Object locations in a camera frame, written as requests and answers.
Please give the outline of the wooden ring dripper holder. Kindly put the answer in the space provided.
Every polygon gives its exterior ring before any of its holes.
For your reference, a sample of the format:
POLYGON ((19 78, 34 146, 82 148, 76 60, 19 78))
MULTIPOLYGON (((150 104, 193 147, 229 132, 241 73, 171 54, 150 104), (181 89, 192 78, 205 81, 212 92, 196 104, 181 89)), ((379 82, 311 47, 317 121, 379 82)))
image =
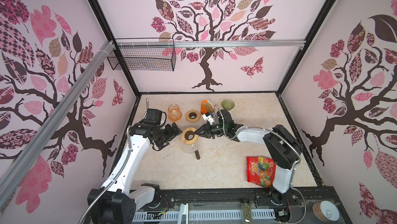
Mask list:
POLYGON ((196 129, 193 127, 186 128, 182 133, 182 142, 185 145, 193 145, 198 141, 198 135, 195 134, 196 129))

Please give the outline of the clear glass server jug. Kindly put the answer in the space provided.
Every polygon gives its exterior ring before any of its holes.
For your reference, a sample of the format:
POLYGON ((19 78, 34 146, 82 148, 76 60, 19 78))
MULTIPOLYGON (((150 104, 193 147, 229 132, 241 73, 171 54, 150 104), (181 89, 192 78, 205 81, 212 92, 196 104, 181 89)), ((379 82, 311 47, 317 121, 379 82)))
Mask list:
POLYGON ((183 144, 182 145, 182 149, 183 149, 183 151, 185 152, 185 153, 187 153, 187 154, 194 154, 195 155, 195 158, 197 159, 197 160, 200 160, 201 159, 201 155, 200 155, 200 152, 199 152, 199 145, 198 145, 198 142, 195 142, 195 143, 193 143, 193 144, 183 144))

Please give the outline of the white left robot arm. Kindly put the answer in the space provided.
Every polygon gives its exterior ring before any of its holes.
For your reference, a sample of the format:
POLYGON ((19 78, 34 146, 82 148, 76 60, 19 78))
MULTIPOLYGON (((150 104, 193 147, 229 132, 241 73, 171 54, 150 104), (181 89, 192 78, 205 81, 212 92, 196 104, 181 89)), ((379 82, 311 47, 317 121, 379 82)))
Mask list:
POLYGON ((146 151, 152 148, 159 152, 182 134, 175 123, 162 121, 165 115, 161 110, 147 109, 142 120, 127 127, 126 147, 121 158, 102 186, 90 191, 81 224, 87 217, 94 224, 131 224, 136 211, 142 207, 160 205, 159 185, 144 183, 137 190, 130 187, 146 151))

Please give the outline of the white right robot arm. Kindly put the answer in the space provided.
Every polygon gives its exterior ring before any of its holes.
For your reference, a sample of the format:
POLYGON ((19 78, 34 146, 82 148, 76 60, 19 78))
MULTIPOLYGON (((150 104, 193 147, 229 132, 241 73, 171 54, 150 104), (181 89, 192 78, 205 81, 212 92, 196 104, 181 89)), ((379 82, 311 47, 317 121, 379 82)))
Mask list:
POLYGON ((249 183, 271 188, 278 194, 285 194, 292 189, 296 167, 302 163, 302 146, 296 138, 283 126, 273 128, 248 127, 236 124, 231 114, 222 109, 216 113, 217 122, 209 121, 194 133, 196 136, 214 139, 224 136, 235 142, 251 142, 265 145, 269 157, 249 156, 246 158, 246 177, 249 183))

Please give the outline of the orange coffee filter box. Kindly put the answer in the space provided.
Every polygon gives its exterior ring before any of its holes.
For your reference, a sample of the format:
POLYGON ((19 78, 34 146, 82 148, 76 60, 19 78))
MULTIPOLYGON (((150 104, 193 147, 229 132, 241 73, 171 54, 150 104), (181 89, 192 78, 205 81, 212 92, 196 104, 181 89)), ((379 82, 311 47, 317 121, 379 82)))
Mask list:
POLYGON ((214 106, 209 100, 206 99, 201 102, 201 115, 205 115, 207 113, 214 113, 214 106))

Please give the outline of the green glass dripper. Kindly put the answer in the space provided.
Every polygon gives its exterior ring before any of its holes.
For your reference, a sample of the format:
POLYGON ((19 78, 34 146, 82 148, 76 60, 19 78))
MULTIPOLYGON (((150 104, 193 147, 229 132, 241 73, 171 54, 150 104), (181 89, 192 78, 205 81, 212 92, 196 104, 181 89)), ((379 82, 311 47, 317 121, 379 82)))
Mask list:
POLYGON ((223 109, 225 109, 225 110, 227 110, 227 111, 230 111, 230 110, 232 110, 233 108, 235 108, 235 103, 234 103, 234 101, 232 101, 231 99, 224 99, 224 100, 221 102, 221 106, 222 106, 223 109))

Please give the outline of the orange glass pitcher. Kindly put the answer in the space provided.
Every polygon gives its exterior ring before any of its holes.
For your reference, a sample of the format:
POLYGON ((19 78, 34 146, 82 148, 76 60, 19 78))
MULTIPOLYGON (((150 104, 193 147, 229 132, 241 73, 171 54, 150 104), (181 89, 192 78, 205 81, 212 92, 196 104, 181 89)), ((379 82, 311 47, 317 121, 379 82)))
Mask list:
POLYGON ((168 107, 168 119, 171 122, 179 121, 183 116, 183 113, 180 110, 180 107, 177 104, 171 104, 168 107))

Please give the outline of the red candy bag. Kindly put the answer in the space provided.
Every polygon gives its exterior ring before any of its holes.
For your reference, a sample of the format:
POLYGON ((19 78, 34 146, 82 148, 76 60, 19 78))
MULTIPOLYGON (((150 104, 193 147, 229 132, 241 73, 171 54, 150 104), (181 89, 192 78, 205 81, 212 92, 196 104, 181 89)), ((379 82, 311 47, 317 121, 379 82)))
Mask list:
POLYGON ((276 175, 276 163, 273 159, 263 156, 246 157, 247 181, 249 183, 270 188, 276 175))

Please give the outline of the small jar of granules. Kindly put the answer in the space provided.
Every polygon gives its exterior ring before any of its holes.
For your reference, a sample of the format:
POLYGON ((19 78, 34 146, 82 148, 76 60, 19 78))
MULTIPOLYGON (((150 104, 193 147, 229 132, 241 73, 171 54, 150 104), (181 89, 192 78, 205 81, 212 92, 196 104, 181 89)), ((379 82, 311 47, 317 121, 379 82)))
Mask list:
POLYGON ((252 223, 252 209, 249 202, 241 203, 241 211, 242 211, 242 223, 243 224, 251 224, 252 223))

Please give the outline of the round white brown device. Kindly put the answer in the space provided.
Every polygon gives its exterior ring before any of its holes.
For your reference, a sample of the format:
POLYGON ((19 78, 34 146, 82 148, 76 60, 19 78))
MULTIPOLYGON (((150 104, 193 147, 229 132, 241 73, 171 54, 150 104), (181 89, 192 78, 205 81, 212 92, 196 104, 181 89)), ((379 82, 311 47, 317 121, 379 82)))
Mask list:
POLYGON ((314 215, 323 222, 336 222, 340 219, 340 212, 330 201, 320 201, 313 204, 314 215))

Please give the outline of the aluminium rail back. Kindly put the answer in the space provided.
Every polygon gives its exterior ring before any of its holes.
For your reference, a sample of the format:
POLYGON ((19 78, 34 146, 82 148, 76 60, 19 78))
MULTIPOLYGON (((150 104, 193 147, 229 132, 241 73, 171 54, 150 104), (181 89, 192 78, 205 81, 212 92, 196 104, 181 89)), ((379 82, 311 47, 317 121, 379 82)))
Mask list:
POLYGON ((137 42, 137 41, 118 41, 120 47, 173 47, 173 48, 213 48, 213 47, 304 47, 305 40, 265 40, 265 41, 190 41, 190 42, 137 42))

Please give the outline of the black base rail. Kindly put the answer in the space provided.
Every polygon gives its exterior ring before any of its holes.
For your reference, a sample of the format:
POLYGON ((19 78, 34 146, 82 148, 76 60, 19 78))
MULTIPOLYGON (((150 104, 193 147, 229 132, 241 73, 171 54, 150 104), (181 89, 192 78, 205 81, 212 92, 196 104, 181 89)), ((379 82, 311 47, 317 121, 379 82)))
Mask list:
POLYGON ((333 187, 297 187, 285 194, 278 194, 271 188, 230 189, 160 189, 161 203, 158 207, 148 204, 138 212, 158 211, 158 216, 168 211, 179 211, 177 222, 148 222, 142 224, 223 224, 242 223, 241 220, 219 220, 190 222, 189 211, 240 210, 242 202, 249 202, 252 210, 273 209, 275 220, 253 220, 264 224, 349 224, 351 222, 339 196, 333 187), (313 213, 313 204, 330 201, 340 212, 336 222, 323 222, 313 213))

